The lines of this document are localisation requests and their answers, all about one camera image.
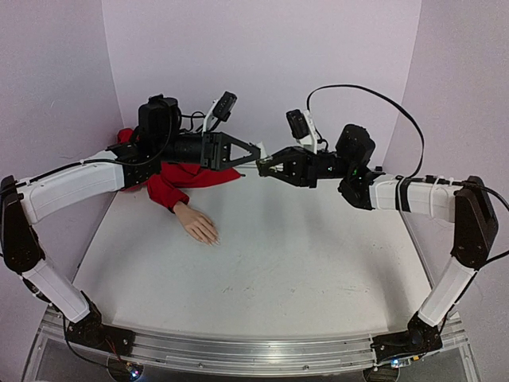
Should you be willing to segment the aluminium front rail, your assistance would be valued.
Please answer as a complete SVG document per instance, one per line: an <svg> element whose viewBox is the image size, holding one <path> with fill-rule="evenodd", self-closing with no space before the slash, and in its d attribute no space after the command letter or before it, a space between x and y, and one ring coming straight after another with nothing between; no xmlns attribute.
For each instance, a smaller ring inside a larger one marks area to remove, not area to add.
<svg viewBox="0 0 509 382"><path fill-rule="evenodd" d="M107 362L125 361L145 372L174 371L233 377L348 376L398 381L478 381L480 374L459 314L441 333L442 347L425 355L383 359L387 345L370 333L250 336L196 334L114 323L113 345L91 348L65 333L68 321L50 306L32 343L22 380L111 379Z"/></svg>

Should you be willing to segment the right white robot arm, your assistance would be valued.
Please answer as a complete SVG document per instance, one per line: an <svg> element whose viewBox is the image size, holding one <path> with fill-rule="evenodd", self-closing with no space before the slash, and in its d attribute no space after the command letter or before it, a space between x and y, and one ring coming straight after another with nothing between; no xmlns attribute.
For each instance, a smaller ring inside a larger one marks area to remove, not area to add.
<svg viewBox="0 0 509 382"><path fill-rule="evenodd" d="M339 194L354 208L424 216L453 230L445 269L406 329L373 337L375 361L384 364L441 349L445 321L476 274L488 264L499 223L490 200L492 191L480 177L458 181L433 175L390 175L369 168L374 149L367 130L349 124L333 152L289 146L259 159L257 167L260 176L297 187L314 188L322 179L337 179Z"/></svg>

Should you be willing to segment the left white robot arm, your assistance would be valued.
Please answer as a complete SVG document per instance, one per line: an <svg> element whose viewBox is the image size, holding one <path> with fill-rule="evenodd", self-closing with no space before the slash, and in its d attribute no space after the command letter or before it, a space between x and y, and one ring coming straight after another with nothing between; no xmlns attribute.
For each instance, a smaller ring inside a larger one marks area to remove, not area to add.
<svg viewBox="0 0 509 382"><path fill-rule="evenodd" d="M260 158L256 145L216 131L229 119L236 100L225 92L212 103L200 132L185 133L177 100L152 96L138 109L138 126L127 142L33 178L2 179L1 257L36 298L67 320L68 341L127 356L134 332L103 323L95 303L55 268L33 226L69 205L140 185L159 173L164 162L222 171Z"/></svg>

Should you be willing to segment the yellow nail polish bottle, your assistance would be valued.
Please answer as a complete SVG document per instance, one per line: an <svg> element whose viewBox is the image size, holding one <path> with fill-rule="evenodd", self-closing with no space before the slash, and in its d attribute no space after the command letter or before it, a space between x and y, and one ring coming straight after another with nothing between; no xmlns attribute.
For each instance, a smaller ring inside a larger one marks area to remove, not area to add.
<svg viewBox="0 0 509 382"><path fill-rule="evenodd" d="M257 167L267 167L271 166L272 161L273 161L272 157L260 158L259 160L256 161L256 165Z"/></svg>

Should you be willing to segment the mannequin hand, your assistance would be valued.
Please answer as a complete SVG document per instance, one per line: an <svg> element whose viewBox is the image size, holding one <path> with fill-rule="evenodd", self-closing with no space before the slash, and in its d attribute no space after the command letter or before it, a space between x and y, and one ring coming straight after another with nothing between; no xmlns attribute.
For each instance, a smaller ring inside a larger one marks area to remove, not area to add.
<svg viewBox="0 0 509 382"><path fill-rule="evenodd" d="M195 240L207 245L219 243L219 233L208 216L181 201L173 206L173 212L184 230Z"/></svg>

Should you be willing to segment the red cloth garment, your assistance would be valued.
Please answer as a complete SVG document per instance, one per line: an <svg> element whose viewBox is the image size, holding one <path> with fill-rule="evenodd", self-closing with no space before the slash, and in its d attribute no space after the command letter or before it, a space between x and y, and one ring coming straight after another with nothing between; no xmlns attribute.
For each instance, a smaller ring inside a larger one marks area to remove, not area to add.
<svg viewBox="0 0 509 382"><path fill-rule="evenodd" d="M187 205L190 201L182 189L212 187L240 178L241 174L235 169L213 171L193 164L163 163L159 174L152 175L148 181L132 186L128 190L135 191L144 186L152 201L174 212L175 205L178 203Z"/></svg>

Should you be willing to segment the grey nail polish cap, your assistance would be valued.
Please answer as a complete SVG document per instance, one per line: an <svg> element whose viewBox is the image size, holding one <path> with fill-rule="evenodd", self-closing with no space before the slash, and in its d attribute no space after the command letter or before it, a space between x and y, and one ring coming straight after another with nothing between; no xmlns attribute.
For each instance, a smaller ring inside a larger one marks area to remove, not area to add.
<svg viewBox="0 0 509 382"><path fill-rule="evenodd" d="M263 142L258 142L255 144L259 149L259 159L264 159L267 157L266 148L264 147Z"/></svg>

